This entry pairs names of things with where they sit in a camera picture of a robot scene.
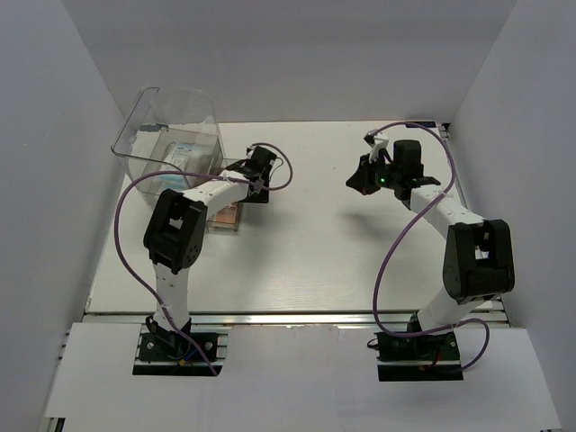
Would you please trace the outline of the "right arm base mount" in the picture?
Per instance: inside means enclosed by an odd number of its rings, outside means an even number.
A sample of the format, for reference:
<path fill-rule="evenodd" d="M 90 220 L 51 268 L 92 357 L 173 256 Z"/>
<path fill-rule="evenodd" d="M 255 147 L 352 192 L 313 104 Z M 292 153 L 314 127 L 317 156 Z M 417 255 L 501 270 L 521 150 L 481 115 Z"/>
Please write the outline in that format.
<path fill-rule="evenodd" d="M 453 382 L 464 379 L 454 332 L 414 338 L 391 337 L 380 332 L 366 346 L 377 353 L 380 382 Z"/>

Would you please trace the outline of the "clear acrylic makeup organizer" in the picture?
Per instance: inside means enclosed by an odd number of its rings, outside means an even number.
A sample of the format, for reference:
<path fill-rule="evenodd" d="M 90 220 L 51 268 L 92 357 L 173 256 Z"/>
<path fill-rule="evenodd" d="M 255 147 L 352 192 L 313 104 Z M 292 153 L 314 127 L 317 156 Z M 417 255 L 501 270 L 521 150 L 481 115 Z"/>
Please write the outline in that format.
<path fill-rule="evenodd" d="M 141 89 L 111 145 L 126 181 L 155 172 L 130 192 L 126 203 L 150 215 L 162 192 L 205 182 L 182 172 L 217 175 L 227 161 L 213 100 L 180 87 Z"/>

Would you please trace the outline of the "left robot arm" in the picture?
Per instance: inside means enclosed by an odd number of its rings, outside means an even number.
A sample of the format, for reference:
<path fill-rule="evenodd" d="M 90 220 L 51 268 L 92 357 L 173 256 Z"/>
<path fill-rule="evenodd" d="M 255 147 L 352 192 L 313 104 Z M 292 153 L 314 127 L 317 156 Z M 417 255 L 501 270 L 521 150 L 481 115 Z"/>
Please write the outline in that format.
<path fill-rule="evenodd" d="M 276 160 L 273 151 L 254 146 L 247 158 L 226 166 L 214 179 L 182 192 L 166 189 L 159 196 L 143 240 L 160 297 L 146 326 L 169 358 L 182 358 L 190 348 L 188 276 L 201 254 L 206 222 L 233 203 L 265 203 Z"/>

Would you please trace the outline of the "white blue wipes packet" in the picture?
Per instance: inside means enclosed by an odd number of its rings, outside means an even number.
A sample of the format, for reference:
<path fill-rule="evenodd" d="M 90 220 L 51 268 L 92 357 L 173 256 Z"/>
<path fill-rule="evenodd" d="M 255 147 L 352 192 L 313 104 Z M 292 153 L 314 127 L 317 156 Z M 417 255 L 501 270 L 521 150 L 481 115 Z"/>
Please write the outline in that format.
<path fill-rule="evenodd" d="M 195 145 L 173 141 L 167 146 L 162 158 L 163 163 L 158 170 L 163 172 L 195 172 L 199 156 L 198 148 Z M 183 191 L 193 187 L 195 178 L 193 176 L 168 174 L 160 175 L 159 181 L 163 189 Z"/>

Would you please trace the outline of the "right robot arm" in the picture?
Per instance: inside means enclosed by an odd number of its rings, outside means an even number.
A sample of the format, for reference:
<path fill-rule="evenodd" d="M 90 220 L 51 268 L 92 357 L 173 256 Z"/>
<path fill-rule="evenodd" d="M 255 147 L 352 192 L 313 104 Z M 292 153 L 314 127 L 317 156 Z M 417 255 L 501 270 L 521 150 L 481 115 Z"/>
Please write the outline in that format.
<path fill-rule="evenodd" d="M 407 339 L 407 349 L 416 358 L 425 359 L 437 351 L 436 333 L 463 325 L 477 306 L 514 288 L 509 225 L 468 210 L 451 195 L 448 186 L 426 176 L 418 141 L 397 140 L 392 152 L 385 142 L 372 143 L 346 186 L 363 195 L 391 190 L 414 212 L 411 227 L 424 220 L 445 240 L 442 286 L 399 334 Z"/>

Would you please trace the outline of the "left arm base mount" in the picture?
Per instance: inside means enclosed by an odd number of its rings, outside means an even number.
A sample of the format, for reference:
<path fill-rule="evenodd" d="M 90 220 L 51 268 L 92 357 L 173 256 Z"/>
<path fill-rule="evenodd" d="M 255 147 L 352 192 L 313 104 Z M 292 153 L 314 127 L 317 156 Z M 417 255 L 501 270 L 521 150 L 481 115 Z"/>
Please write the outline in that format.
<path fill-rule="evenodd" d="M 191 338 L 208 358 L 208 365 L 199 350 L 189 341 L 173 348 L 141 327 L 135 351 L 132 374 L 135 376 L 209 377 L 218 376 L 227 356 L 229 333 L 216 329 L 198 331 Z"/>

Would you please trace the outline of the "brown quad eyeshadow palette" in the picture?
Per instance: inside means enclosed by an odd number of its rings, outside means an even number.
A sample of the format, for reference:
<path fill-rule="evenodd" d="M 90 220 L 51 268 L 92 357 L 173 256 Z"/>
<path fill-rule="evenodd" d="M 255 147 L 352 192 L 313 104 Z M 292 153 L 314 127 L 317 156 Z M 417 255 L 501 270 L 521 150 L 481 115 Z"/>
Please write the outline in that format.
<path fill-rule="evenodd" d="M 239 219 L 239 204 L 234 202 L 224 209 L 218 211 L 214 216 L 214 222 L 218 226 L 236 229 Z"/>

